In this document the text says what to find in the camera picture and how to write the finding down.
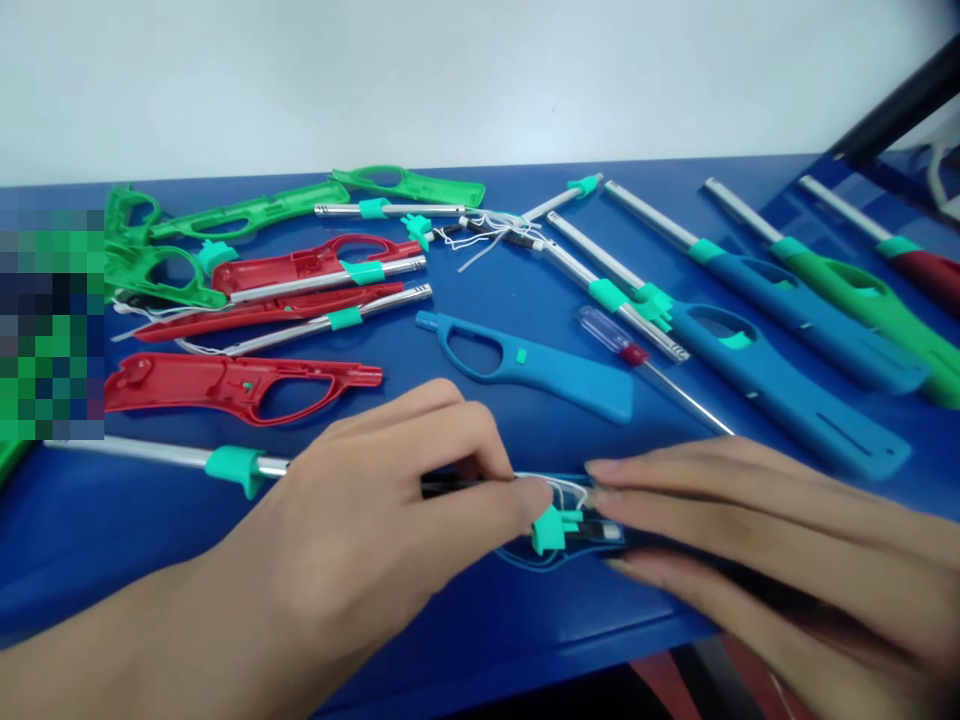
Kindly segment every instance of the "white wall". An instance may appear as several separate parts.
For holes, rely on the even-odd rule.
[[[821,151],[949,0],[2,0],[0,185]]]

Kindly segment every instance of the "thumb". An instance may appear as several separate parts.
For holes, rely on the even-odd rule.
[[[431,587],[527,532],[553,502],[541,478],[488,481],[411,507],[419,571]]]

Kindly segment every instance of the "blue lighter shell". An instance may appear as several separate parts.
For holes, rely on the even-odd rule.
[[[440,346],[454,367],[477,382],[529,385],[618,425],[633,419],[633,378],[622,370],[449,315],[421,311],[417,313],[416,322],[418,327],[437,333]],[[500,345],[500,367],[483,374],[464,364],[450,348],[450,334],[454,330]]]
[[[870,390],[903,395],[930,376],[916,355],[844,314],[778,265],[723,251],[703,265]]]
[[[884,480],[910,457],[902,438],[841,402],[784,360],[756,325],[709,305],[675,303],[673,328],[695,355],[833,470]]]

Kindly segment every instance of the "blue tabletop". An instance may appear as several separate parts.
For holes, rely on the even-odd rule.
[[[715,176],[754,207],[766,208],[768,219],[815,251],[879,275],[934,329],[960,342],[954,320],[901,280],[865,239],[793,189],[792,182],[815,161],[812,156],[778,156],[426,172],[482,182],[487,186],[485,207],[517,213],[558,194],[568,180],[603,172],[698,236],[728,250],[764,257],[750,232],[700,192],[703,181]],[[848,177],[839,163],[821,160],[813,171],[828,186],[842,183],[842,194],[867,207],[890,230],[907,227],[909,236],[927,249],[960,259],[957,238],[948,230],[862,179]],[[154,195],[176,216],[322,179],[249,177],[143,182],[135,187]],[[107,185],[0,190],[0,208],[97,209],[103,207],[107,190]],[[960,519],[960,479],[951,469],[956,459],[951,442],[960,436],[960,414],[928,405],[916,395],[871,395],[854,386],[610,198],[601,194],[576,201],[561,214],[675,297],[717,304],[755,321],[809,377],[913,445],[913,457],[899,474],[871,489]],[[243,258],[269,257],[353,231],[406,240],[395,220],[303,217],[265,229],[238,249]],[[190,240],[182,245],[197,249]],[[442,354],[436,336],[414,326],[417,310],[433,309],[585,358],[617,362],[573,320],[586,299],[552,265],[518,248],[501,247],[458,274],[457,268],[475,250],[431,248],[423,277],[434,288],[431,302],[262,353],[381,366],[385,380],[379,389],[355,390],[325,411],[284,427],[258,429],[216,411],[162,410],[109,415],[107,432],[207,448],[229,443],[293,456],[332,420],[444,376],[464,396],[490,407],[518,469],[575,473],[591,458],[633,455],[709,436],[706,428],[639,379],[634,384],[634,419],[618,427],[534,389],[479,385],[460,375]],[[109,312],[107,335],[135,324]],[[210,342],[223,346],[251,334],[226,334]],[[107,371],[141,349],[135,340],[110,344]],[[173,345],[149,349],[176,350]],[[671,367],[655,353],[654,361],[738,433],[818,466],[696,358]],[[14,642],[145,573],[202,552],[249,509],[236,486],[199,472],[36,448],[0,502],[0,637]],[[623,579],[596,558],[577,559],[539,575],[491,556],[451,582],[409,629],[337,693],[325,712],[344,717],[436,715],[640,657],[710,631],[707,622],[678,602]]]

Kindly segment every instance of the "hand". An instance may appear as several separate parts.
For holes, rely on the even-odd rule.
[[[534,478],[422,500],[450,463],[514,477],[490,411],[449,381],[333,423],[209,552],[0,655],[0,715],[306,717],[553,500]]]
[[[823,601],[786,618],[680,552],[611,564],[738,636],[827,720],[941,717],[960,661],[960,526],[831,480],[745,438],[587,463],[606,517]]]

